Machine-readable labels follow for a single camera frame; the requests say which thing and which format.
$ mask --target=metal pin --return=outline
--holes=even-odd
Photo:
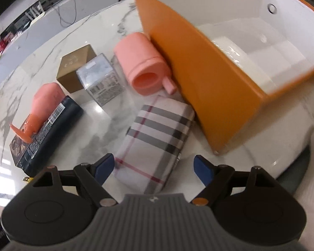
[[[30,181],[32,181],[34,178],[33,177],[24,177],[23,181],[29,183]]]
[[[116,205],[116,201],[113,198],[104,198],[100,200],[100,205],[104,207]]]

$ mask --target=striped fabric pouch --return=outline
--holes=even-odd
[[[166,183],[194,119],[191,106],[156,96],[146,103],[115,155],[115,177],[144,194]]]

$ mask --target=pink spray bottle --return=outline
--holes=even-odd
[[[42,85],[34,95],[31,111],[23,125],[23,130],[10,124],[12,130],[26,143],[32,143],[33,134],[37,133],[49,118],[65,94],[61,87],[53,82]]]

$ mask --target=red object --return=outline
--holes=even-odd
[[[0,41],[0,53],[1,53],[1,51],[3,51],[6,48],[6,46],[7,46],[7,42],[5,42],[4,39],[2,39]]]

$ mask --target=barcode label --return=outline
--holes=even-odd
[[[105,88],[102,82],[98,83],[97,85],[93,86],[92,88],[89,88],[89,91],[91,94],[98,94],[100,91],[102,91]]]
[[[51,129],[51,124],[48,121],[42,126],[42,128],[36,134],[33,142],[28,146],[27,152],[32,159],[36,156],[41,143],[45,139],[45,136],[49,133],[50,129]]]
[[[106,76],[102,80],[102,84],[104,85],[105,89],[98,95],[93,96],[100,106],[103,106],[123,91],[123,87],[116,78],[115,71]]]
[[[58,116],[63,112],[64,109],[65,106],[60,103],[48,119],[50,125],[54,124],[54,122],[57,120]]]

